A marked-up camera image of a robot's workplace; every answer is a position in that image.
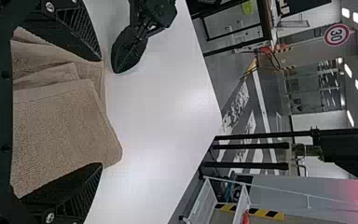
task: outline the gray wall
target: gray wall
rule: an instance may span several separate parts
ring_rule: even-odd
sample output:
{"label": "gray wall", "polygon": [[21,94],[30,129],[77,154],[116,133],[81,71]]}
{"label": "gray wall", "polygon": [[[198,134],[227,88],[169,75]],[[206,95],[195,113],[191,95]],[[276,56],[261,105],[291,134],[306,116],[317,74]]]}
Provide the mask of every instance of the gray wall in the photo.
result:
{"label": "gray wall", "polygon": [[[253,184],[358,204],[358,180],[255,175]],[[292,216],[358,224],[357,205],[311,198],[311,209],[309,209],[306,197],[303,195],[256,187],[251,188],[250,196],[252,204],[260,208],[284,212]]]}
{"label": "gray wall", "polygon": [[[318,127],[321,130],[346,129],[349,127],[345,110],[293,115],[292,120],[294,131],[308,131],[311,127]],[[296,142],[305,145],[312,144],[310,137],[297,137]]]}
{"label": "gray wall", "polygon": [[[351,174],[332,162],[323,162],[318,157],[306,157],[303,165],[307,166],[309,177],[323,177],[333,179],[350,179]],[[300,169],[300,175],[305,176],[304,169]]]}
{"label": "gray wall", "polygon": [[[333,60],[343,56],[357,55],[358,53],[356,33],[352,33],[345,44],[337,47],[328,46],[324,42],[323,36],[295,43],[289,47],[293,47],[293,50],[276,54],[282,67],[300,67],[321,61]],[[269,65],[269,59],[265,55],[262,55],[260,57],[260,66]]]}
{"label": "gray wall", "polygon": [[284,216],[284,221],[267,219],[262,217],[251,217],[252,224],[338,224],[338,222],[325,221],[309,217]]}
{"label": "gray wall", "polygon": [[300,20],[300,16],[302,16],[303,20],[310,22],[309,28],[286,28],[278,32],[278,36],[287,36],[295,33],[299,33],[302,31],[306,31],[309,29],[313,29],[316,27],[324,26],[327,24],[332,24],[338,22],[341,17],[341,1],[340,0],[332,0],[332,3],[323,5],[321,7],[316,7],[310,10],[307,10],[302,13],[298,13],[296,15],[286,17],[283,21],[298,21]]}

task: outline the yellow black striped barrier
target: yellow black striped barrier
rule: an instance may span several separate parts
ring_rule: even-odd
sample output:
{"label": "yellow black striped barrier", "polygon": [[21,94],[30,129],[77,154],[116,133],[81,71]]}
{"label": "yellow black striped barrier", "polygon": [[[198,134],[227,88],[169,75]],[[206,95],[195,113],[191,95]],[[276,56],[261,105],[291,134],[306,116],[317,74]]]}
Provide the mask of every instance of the yellow black striped barrier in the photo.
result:
{"label": "yellow black striped barrier", "polygon": [[288,71],[288,70],[293,70],[293,69],[295,69],[295,68],[296,68],[296,66],[295,66],[295,65],[292,65],[292,66],[288,66],[288,67],[283,67],[282,70],[283,70],[283,71]]}
{"label": "yellow black striped barrier", "polygon": [[[237,205],[235,203],[219,203],[215,207],[221,212],[235,213]],[[284,220],[284,213],[274,212],[267,209],[251,208],[249,209],[249,216],[251,217],[262,217],[274,220]]]}
{"label": "yellow black striped barrier", "polygon": [[249,215],[251,217],[262,217],[280,221],[283,221],[284,219],[284,213],[274,212],[267,209],[251,208],[249,209]]}
{"label": "yellow black striped barrier", "polygon": [[284,53],[284,52],[288,52],[288,51],[292,51],[294,47],[289,47],[289,48],[285,48],[285,49],[276,49],[274,50],[274,53]]}
{"label": "yellow black striped barrier", "polygon": [[221,212],[235,213],[237,210],[237,205],[235,203],[219,203],[214,208]]}

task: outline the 30 sign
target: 30 sign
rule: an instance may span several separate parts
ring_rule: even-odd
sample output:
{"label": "30 sign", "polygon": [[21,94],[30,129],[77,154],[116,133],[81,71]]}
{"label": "30 sign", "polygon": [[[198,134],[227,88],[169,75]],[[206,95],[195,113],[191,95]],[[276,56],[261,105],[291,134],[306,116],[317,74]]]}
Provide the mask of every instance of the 30 sign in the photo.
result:
{"label": "30 sign", "polygon": [[334,24],[324,33],[324,41],[329,46],[339,46],[350,38],[351,30],[345,24]]}

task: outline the gray floor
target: gray floor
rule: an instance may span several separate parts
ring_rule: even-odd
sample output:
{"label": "gray floor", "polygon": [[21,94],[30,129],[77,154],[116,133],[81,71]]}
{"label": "gray floor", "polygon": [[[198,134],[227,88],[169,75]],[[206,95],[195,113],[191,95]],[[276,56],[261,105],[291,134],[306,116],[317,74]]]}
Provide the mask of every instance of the gray floor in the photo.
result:
{"label": "gray floor", "polygon": [[[203,52],[220,49],[230,44],[229,38],[207,42],[201,21],[194,20],[193,24]],[[253,54],[232,54],[231,52],[224,52],[205,58],[220,109],[223,109],[240,83],[240,77],[254,58]]]}
{"label": "gray floor", "polygon": [[[218,43],[206,43],[205,34],[203,32],[203,28],[201,27],[200,21],[195,20],[193,21],[193,24],[195,26],[195,30],[203,51],[221,48],[227,45],[224,43],[224,41],[220,41]],[[231,103],[236,98],[242,85],[240,77],[248,68],[253,59],[253,54],[233,55],[230,52],[205,58],[217,101],[220,109],[222,110],[222,115],[226,114],[230,108]],[[272,74],[271,71],[267,70],[259,70],[258,74],[260,85],[262,87],[262,93],[264,95],[264,104],[267,110],[268,124],[272,132],[277,132],[279,130],[277,129],[276,113],[278,112],[282,115],[280,91],[278,88],[279,78],[276,74]],[[242,111],[240,119],[238,120],[238,123],[233,129],[232,133],[236,134],[245,132],[245,127],[252,112],[255,115],[255,133],[264,133],[266,128],[262,119],[262,112],[260,108],[260,102],[257,97],[255,80],[252,76],[249,76],[246,79],[246,85],[249,92],[249,101]],[[282,116],[282,118],[282,131],[288,131],[289,125],[287,122],[285,122],[284,116]],[[260,139],[260,142],[267,143],[267,140]],[[237,153],[238,151],[226,151],[222,161],[233,161]],[[249,150],[246,161],[252,162],[254,154],[255,152],[253,150]],[[217,158],[217,155],[217,151],[213,153],[213,157],[211,157],[210,153],[207,153],[204,160],[213,161],[213,159]],[[276,151],[276,157],[277,161],[283,161],[284,154]],[[263,150],[263,162],[271,162],[271,155],[267,149]],[[228,169],[219,169],[218,171],[215,169],[202,169],[202,172],[205,175],[228,175],[228,171]],[[245,174],[249,174],[250,171],[244,170],[243,172]],[[266,170],[261,170],[260,172],[262,175],[265,173]],[[273,171],[268,170],[267,174],[273,175]],[[179,202],[174,214],[172,215],[169,224],[183,224],[183,222],[179,221],[179,216],[188,216],[191,207],[196,201],[201,186],[202,181],[199,180],[199,173],[196,172],[189,186],[187,187],[181,202]]]}
{"label": "gray floor", "polygon": [[[272,132],[277,132],[277,122],[276,122],[276,112],[281,113],[281,102],[280,102],[280,95],[277,86],[277,78],[273,76],[271,73],[266,71],[260,71],[259,73],[260,82],[262,86],[262,91],[264,95],[265,105],[268,113],[268,123]],[[256,129],[255,133],[264,133],[265,127],[262,120],[260,103],[258,102],[257,93],[255,90],[255,81],[253,77],[248,77],[246,80],[246,84],[248,86],[250,99],[248,105],[245,107],[245,110],[240,117],[239,123],[233,130],[233,133],[243,133],[244,128],[246,126],[247,121],[253,111],[255,115],[255,122],[256,122]],[[283,125],[283,131],[288,131],[289,126],[287,123]],[[262,143],[267,143],[266,140],[260,139]],[[224,155],[222,161],[233,161],[234,157],[236,156],[236,151],[227,151]],[[254,151],[250,150],[248,156],[246,157],[247,162],[251,162],[254,157]],[[213,154],[213,158],[217,157],[217,152]],[[284,154],[276,151],[277,161],[284,160]],[[212,161],[211,155],[209,153],[206,154],[205,161]],[[271,162],[271,156],[268,150],[263,150],[263,162]],[[203,169],[202,172],[206,173],[206,175],[216,175],[216,171],[214,169]],[[249,170],[243,171],[245,174],[249,174]],[[269,175],[273,175],[273,171],[267,171]],[[260,174],[265,174],[266,171],[262,170]],[[228,175],[228,169],[219,169],[219,175]],[[202,185],[202,181],[199,180],[199,173],[196,172],[190,185],[188,186],[184,197],[182,198],[181,202],[177,206],[169,224],[183,224],[179,221],[179,216],[185,215],[187,216],[191,210],[192,205],[194,204],[196,197],[198,196],[198,192],[200,191],[200,187]]]}

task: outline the white floor marking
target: white floor marking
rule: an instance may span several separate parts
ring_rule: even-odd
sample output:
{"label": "white floor marking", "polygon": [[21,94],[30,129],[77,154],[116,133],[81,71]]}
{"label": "white floor marking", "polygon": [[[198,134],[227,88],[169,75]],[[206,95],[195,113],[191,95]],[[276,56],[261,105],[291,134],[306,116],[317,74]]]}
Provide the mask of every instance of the white floor marking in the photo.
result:
{"label": "white floor marking", "polygon": [[[240,91],[238,92],[235,100],[231,103],[231,108],[223,117],[223,126],[219,130],[219,135],[230,135],[234,130],[235,126],[237,126],[238,121],[244,111],[246,105],[249,102],[249,92],[248,87],[246,86],[246,80],[243,82]],[[229,140],[219,141],[220,145],[226,145],[229,143]],[[219,156],[217,157],[217,161],[221,161],[225,155],[226,150],[219,150]]]}
{"label": "white floor marking", "polygon": [[[253,162],[263,162],[263,150],[262,149],[256,149],[255,150],[255,156],[253,159]],[[250,174],[251,175],[260,175],[261,170],[260,169],[251,169]]]}
{"label": "white floor marking", "polygon": [[[249,116],[248,122],[246,123],[244,133],[255,133],[255,114],[253,111]],[[251,142],[252,139],[245,139],[241,141],[242,144],[250,144]],[[248,149],[238,150],[238,153],[234,158],[234,162],[246,162],[246,158],[248,157],[248,152],[249,152]],[[242,174],[243,169],[232,168],[228,171],[228,175],[230,175],[231,172],[235,172],[236,174]]]}
{"label": "white floor marking", "polygon": [[[271,129],[269,128],[269,118],[267,116],[267,109],[266,109],[266,105],[264,104],[263,92],[261,90],[260,79],[258,77],[257,71],[253,72],[253,77],[255,79],[255,90],[257,92],[258,102],[260,103],[261,115],[262,115],[262,118],[263,118],[264,127],[266,128],[266,133],[270,133]],[[272,143],[271,138],[268,138],[267,141],[269,143]],[[273,148],[270,148],[269,153],[271,154],[271,161],[272,162],[277,162],[277,157],[276,157],[276,154],[275,154],[275,150]],[[279,175],[279,171],[274,170],[274,174]]]}

